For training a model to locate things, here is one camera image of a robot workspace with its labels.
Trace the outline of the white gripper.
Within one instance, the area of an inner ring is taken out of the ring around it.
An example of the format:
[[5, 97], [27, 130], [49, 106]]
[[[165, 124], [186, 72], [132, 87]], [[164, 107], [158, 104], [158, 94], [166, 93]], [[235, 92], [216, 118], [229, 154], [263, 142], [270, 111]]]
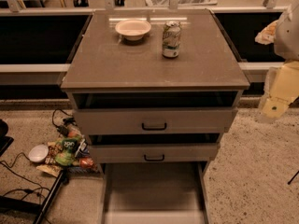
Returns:
[[[255, 41], [269, 45], [275, 41], [278, 22], [272, 21], [255, 36]], [[274, 122], [299, 97], [299, 62], [287, 61], [280, 68], [270, 68], [259, 103], [258, 121]]]

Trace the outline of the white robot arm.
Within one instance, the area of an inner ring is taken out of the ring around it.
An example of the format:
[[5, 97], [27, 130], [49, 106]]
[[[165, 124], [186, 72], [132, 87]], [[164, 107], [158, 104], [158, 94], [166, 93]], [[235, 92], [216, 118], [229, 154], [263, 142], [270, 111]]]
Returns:
[[283, 65], [267, 72], [259, 103], [260, 120], [271, 122], [299, 97], [299, 0], [293, 0], [276, 21], [256, 35], [255, 41], [274, 44], [274, 52], [284, 59]]

